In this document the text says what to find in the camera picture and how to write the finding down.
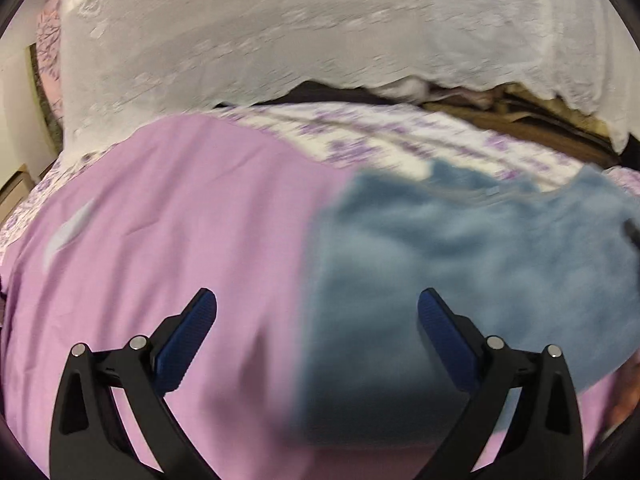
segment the blue fabric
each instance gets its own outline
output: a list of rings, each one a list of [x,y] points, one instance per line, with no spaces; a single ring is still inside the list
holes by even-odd
[[[548,193],[440,161],[420,183],[358,174],[312,237],[297,429],[331,445],[446,436],[468,397],[419,327],[429,286],[512,348],[559,344],[577,390],[591,386],[640,345],[629,218],[636,200],[590,167]]]

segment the silver screw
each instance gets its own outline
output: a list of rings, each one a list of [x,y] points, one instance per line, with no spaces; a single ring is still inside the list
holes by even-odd
[[[493,348],[494,350],[501,350],[504,348],[504,341],[497,335],[489,336],[486,339],[486,343],[489,345],[489,348]]]
[[[562,349],[558,345],[549,345],[546,347],[546,351],[549,352],[551,357],[560,357],[562,355]]]
[[[131,341],[129,341],[129,346],[134,350],[142,350],[146,346],[146,337],[143,335],[135,336]]]
[[[82,343],[78,343],[77,345],[74,345],[74,347],[71,349],[71,355],[73,357],[80,357],[82,354],[84,354],[85,350],[86,350],[86,346],[84,346]]]

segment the purple cloth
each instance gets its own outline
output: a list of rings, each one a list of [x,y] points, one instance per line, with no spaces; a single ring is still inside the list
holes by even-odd
[[[166,400],[222,478],[411,479],[429,449],[313,449],[278,425],[291,395],[306,233],[350,176],[263,132],[182,116],[141,128],[48,199],[0,267],[10,291],[6,420],[36,464],[48,471],[71,346],[119,348],[206,286],[218,319]],[[140,458],[155,465],[124,396],[116,400]]]

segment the white wall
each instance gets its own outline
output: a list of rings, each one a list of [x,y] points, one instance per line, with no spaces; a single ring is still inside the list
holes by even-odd
[[[37,181],[55,158],[25,53],[35,43],[36,20],[45,1],[25,0],[0,37],[0,186],[23,164]]]

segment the blue rubber fingertip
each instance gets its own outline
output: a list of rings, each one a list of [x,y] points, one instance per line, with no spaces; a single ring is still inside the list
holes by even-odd
[[[163,396],[180,386],[204,338],[216,320],[216,297],[210,291],[198,300],[193,309],[156,357],[156,392]]]
[[[475,393],[480,386],[478,359],[428,290],[418,299],[418,318],[456,388]]]

